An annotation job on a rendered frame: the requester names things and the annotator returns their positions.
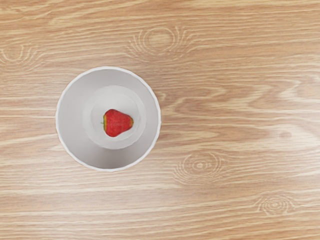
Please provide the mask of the red strawberry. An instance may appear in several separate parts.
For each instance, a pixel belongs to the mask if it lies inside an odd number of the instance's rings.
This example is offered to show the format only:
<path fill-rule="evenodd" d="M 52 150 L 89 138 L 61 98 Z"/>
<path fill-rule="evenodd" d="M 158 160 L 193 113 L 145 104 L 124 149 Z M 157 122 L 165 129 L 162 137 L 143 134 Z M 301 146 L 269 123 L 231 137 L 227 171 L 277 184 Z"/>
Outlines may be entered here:
<path fill-rule="evenodd" d="M 103 115 L 103 130 L 109 137 L 115 138 L 133 127 L 131 116 L 115 109 L 109 109 Z"/>

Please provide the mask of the white deep bowl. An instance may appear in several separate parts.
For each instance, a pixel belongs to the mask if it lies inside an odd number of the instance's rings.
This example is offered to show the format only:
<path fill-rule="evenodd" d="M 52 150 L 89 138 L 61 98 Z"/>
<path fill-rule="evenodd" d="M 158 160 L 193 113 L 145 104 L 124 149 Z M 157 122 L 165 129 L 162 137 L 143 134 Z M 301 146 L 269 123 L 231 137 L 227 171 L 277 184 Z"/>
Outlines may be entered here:
<path fill-rule="evenodd" d="M 103 116 L 114 109 L 133 118 L 130 130 L 110 137 Z M 144 159 L 161 129 L 161 109 L 150 86 L 135 73 L 111 66 L 90 69 L 62 92 L 55 125 L 69 155 L 87 168 L 104 172 L 127 169 Z"/>

